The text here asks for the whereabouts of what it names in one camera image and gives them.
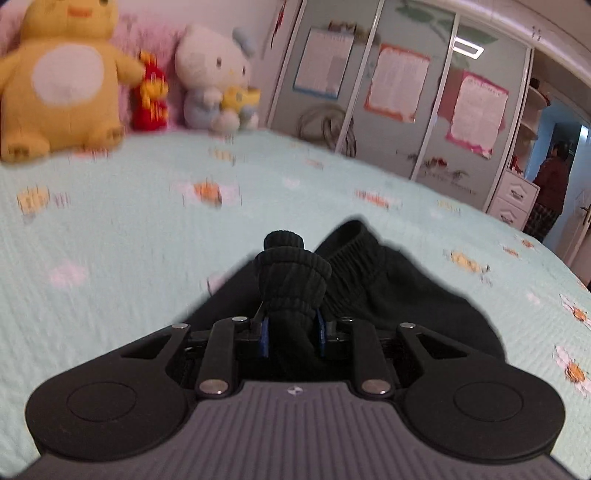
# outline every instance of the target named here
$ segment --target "paper sheet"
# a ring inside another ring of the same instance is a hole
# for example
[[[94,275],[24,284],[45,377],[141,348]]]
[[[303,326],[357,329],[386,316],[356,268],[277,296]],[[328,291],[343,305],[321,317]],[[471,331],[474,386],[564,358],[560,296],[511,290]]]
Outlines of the paper sheet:
[[[365,109],[413,123],[429,68],[429,57],[383,44]]]
[[[336,99],[355,37],[312,28],[308,35],[294,90]]]
[[[492,156],[509,91],[464,72],[446,139],[485,158]]]

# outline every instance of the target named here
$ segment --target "blue-bordered poster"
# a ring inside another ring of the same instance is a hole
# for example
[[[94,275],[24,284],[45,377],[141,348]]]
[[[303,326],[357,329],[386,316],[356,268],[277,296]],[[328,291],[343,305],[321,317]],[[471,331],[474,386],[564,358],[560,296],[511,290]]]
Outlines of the blue-bordered poster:
[[[311,28],[295,76],[294,90],[336,99],[355,36]]]

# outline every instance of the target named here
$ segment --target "drawer handle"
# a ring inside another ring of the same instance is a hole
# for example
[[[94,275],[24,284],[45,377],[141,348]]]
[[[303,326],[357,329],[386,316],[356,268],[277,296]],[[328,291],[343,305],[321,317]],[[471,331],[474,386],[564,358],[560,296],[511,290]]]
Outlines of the drawer handle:
[[[513,195],[513,197],[515,197],[516,199],[519,200],[523,200],[523,195],[521,193],[516,192],[515,190],[511,190],[511,194]]]

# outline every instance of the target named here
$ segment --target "pink headboard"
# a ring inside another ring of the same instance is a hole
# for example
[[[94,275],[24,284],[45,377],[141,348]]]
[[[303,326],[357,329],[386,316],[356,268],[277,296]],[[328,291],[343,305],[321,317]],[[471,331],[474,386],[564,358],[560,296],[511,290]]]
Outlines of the pink headboard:
[[[0,13],[0,56],[18,46],[22,12]],[[125,53],[137,57],[140,50],[156,55],[158,65],[166,75],[170,87],[168,109],[170,112],[169,127],[182,127],[183,94],[174,71],[174,53],[183,35],[184,27],[162,22],[149,14],[121,14],[111,43]],[[120,87],[119,117],[121,122],[129,126],[131,111],[129,108],[129,89]]]

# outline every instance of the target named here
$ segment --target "person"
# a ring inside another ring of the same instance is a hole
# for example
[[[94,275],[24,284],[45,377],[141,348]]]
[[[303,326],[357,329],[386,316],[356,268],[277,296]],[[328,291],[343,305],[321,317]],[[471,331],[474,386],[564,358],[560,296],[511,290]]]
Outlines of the person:
[[[568,143],[555,143],[534,180],[540,187],[540,193],[523,231],[540,242],[544,241],[564,207],[566,189],[569,186],[568,157]]]

